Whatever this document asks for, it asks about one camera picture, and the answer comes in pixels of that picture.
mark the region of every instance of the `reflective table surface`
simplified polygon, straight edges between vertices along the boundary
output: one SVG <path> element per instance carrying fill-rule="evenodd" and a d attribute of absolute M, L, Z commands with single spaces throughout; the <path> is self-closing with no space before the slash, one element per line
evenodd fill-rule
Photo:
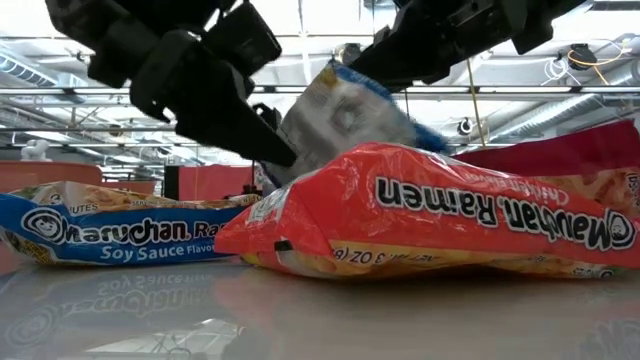
<path fill-rule="evenodd" d="M 0 273 L 4 359 L 639 359 L 640 276 L 372 284 L 239 264 Z"/>

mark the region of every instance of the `white ramen package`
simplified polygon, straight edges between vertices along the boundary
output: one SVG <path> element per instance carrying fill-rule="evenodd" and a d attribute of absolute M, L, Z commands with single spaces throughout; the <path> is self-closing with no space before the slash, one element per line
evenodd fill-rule
<path fill-rule="evenodd" d="M 265 164 L 276 186 L 317 170 L 365 142 L 446 150 L 444 138 L 401 111 L 386 88 L 335 61 L 298 97 L 278 134 L 298 158 L 291 168 Z"/>

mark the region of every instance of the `blue ramen package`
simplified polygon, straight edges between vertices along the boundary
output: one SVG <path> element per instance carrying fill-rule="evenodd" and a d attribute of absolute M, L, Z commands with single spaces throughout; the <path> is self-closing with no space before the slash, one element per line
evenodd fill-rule
<path fill-rule="evenodd" d="M 0 239 L 42 265 L 152 265 L 211 260 L 218 231 L 256 195 L 180 202 L 57 182 L 0 194 Z"/>

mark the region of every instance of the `robotic arm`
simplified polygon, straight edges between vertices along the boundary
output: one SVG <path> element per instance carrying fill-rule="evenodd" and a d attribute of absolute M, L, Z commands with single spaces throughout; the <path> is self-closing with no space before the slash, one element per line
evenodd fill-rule
<path fill-rule="evenodd" d="M 392 91 L 413 80 L 433 83 L 506 40 L 521 54 L 550 40 L 551 20 L 584 1 L 394 0 L 393 28 L 378 32 L 349 66 Z M 55 28 L 95 51 L 89 77 L 114 88 L 130 80 L 131 103 L 166 122 L 171 110 L 178 135 L 290 166 L 296 156 L 274 131 L 276 112 L 247 104 L 251 76 L 282 49 L 249 1 L 231 10 L 235 3 L 46 0 Z M 222 15 L 205 30 L 216 11 Z"/>

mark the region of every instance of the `ramen package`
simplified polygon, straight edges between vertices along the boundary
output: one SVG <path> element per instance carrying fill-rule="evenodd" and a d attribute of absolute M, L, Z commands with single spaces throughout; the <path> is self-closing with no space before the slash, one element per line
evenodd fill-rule
<path fill-rule="evenodd" d="M 290 168 L 265 164 L 278 187 L 364 142 L 404 144 L 434 152 L 446 148 L 441 136 L 402 112 L 386 88 L 335 61 L 298 97 L 278 134 L 298 155 Z"/>
<path fill-rule="evenodd" d="M 640 216 L 640 135 L 633 121 L 456 159 L 556 185 L 627 216 Z"/>
<path fill-rule="evenodd" d="M 179 202 L 73 182 L 0 194 L 0 239 L 42 265 L 151 265 L 215 259 L 216 234 L 256 195 Z"/>
<path fill-rule="evenodd" d="M 332 279 L 463 265 L 599 278 L 640 267 L 639 226 L 535 179 L 368 143 L 243 212 L 217 247 L 255 265 Z"/>

